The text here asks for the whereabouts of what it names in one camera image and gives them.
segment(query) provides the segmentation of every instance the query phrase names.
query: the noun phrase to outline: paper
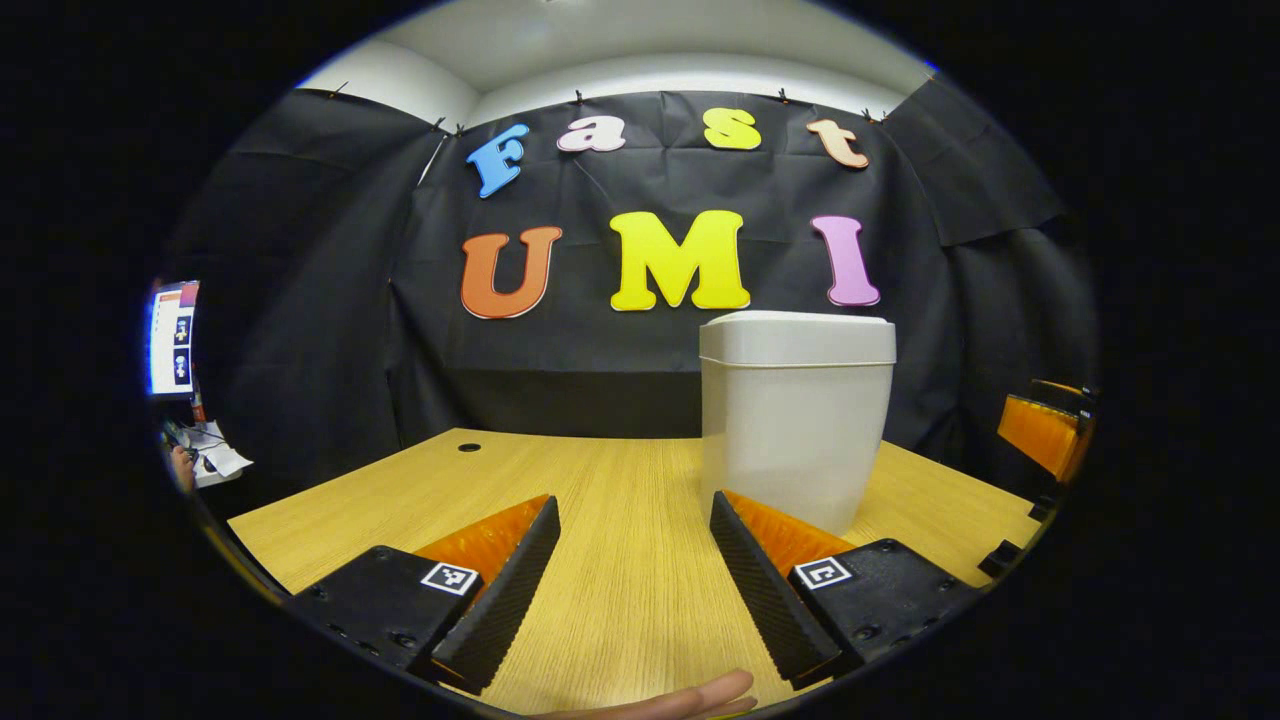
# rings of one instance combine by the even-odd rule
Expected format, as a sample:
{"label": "paper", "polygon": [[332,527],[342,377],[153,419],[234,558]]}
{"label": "paper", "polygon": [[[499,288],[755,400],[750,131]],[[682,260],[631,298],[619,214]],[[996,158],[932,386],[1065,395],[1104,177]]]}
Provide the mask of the paper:
{"label": "paper", "polygon": [[[196,457],[196,487],[207,487],[233,480],[241,475],[241,470],[253,464],[236,452],[224,439],[227,436],[218,427],[215,420],[205,424],[205,429],[184,428],[191,439],[191,447],[200,452]],[[210,471],[205,468],[205,460],[214,466]]]}

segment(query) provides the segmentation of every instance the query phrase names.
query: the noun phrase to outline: black backdrop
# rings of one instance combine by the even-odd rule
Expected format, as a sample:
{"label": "black backdrop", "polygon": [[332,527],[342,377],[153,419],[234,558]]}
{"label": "black backdrop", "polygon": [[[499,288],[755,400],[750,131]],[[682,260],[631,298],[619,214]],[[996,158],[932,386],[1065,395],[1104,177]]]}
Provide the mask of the black backdrop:
{"label": "black backdrop", "polygon": [[[198,23],[105,4],[40,9],[54,14],[15,18],[41,59],[17,82],[23,182],[10,187],[18,714],[475,717],[250,592],[173,492],[125,342],[161,272],[157,238],[234,137],[337,49],[421,3],[218,4]],[[1270,288],[1244,266],[1275,268],[1265,225],[1244,222],[1270,142],[1248,123],[1268,79],[1249,55],[1274,20],[1115,3],[1006,9],[859,4],[996,110],[1084,213],[1107,421],[1073,497],[984,602],[790,716],[1257,714],[1274,687],[1271,609],[1249,592],[1257,566],[1238,573],[1231,551],[1266,527],[1240,512],[1265,506],[1248,483],[1262,447],[1249,430],[1265,425],[1217,420],[1270,411],[1265,392],[1234,380],[1243,359],[1275,350]],[[1201,82],[1206,70],[1216,74]]]}
{"label": "black backdrop", "polygon": [[[703,113],[739,108],[763,143],[712,147]],[[563,152],[579,118],[626,145]],[[805,124],[856,133],[861,170]],[[488,199],[466,158],[522,122],[521,174]],[[899,359],[886,439],[1034,497],[1050,483],[996,434],[1034,377],[1097,384],[1082,243],[1016,142],[936,78],[884,122],[803,101],[646,92],[520,113],[447,137],[390,108],[296,91],[220,161],[178,229],[174,278],[200,278],[197,372],[211,416],[282,493],[452,427],[594,437],[700,433],[698,327],[723,311],[618,313],[609,220],[652,211],[678,240],[704,210],[744,218],[753,309],[883,316]],[[856,218],[877,305],[838,307],[818,215]],[[466,238],[512,242],[494,286],[521,283],[531,227],[554,225],[545,296],[512,319],[461,304]]]}

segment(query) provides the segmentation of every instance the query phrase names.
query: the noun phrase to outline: monitor screen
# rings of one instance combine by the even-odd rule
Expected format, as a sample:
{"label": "monitor screen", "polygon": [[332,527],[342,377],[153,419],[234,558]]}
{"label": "monitor screen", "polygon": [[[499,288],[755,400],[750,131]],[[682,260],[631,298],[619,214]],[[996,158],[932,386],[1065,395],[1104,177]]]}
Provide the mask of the monitor screen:
{"label": "monitor screen", "polygon": [[151,397],[182,398],[195,393],[191,341],[196,329],[200,281],[166,284],[151,295],[147,366]]}

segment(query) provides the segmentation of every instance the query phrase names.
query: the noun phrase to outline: table surface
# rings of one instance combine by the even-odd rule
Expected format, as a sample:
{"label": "table surface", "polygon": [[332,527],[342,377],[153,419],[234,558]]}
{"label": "table surface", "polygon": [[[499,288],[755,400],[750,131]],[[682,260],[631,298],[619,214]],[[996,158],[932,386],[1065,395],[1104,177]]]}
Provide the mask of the table surface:
{"label": "table surface", "polygon": [[[518,714],[599,707],[745,667],[759,706],[785,701],[800,693],[778,678],[703,520],[700,468],[698,438],[453,429],[229,524],[297,592],[374,544],[413,552],[549,492],[559,544],[481,700]],[[886,442],[845,539],[896,538],[982,585],[988,552],[1002,539],[1025,547],[1039,529],[1030,507]]]}

